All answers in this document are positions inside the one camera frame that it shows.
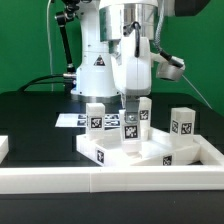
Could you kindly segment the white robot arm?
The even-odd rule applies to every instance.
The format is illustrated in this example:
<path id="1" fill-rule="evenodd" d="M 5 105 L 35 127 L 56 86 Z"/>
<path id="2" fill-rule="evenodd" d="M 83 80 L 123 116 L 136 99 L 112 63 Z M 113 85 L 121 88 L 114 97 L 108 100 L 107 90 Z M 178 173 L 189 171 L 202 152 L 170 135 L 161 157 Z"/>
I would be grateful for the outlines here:
<path id="1" fill-rule="evenodd" d="M 185 62 L 161 46 L 166 17 L 195 16 L 211 0 L 64 0 L 66 17 L 78 16 L 82 28 L 82 63 L 74 94 L 112 97 L 120 94 L 125 122 L 139 121 L 140 98 L 151 92 L 156 76 L 177 81 Z"/>

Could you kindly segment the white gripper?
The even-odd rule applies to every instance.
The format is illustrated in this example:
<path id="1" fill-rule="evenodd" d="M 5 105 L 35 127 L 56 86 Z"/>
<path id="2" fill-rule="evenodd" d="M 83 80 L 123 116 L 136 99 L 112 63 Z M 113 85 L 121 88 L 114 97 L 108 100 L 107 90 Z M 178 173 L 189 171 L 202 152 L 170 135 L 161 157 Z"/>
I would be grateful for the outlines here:
<path id="1" fill-rule="evenodd" d="M 135 56 L 136 37 L 123 37 L 118 45 L 119 52 L 111 55 L 116 89 L 124 97 L 125 122 L 138 122 L 139 97 L 151 91 L 151 54 L 149 40 L 140 38 L 140 56 Z"/>

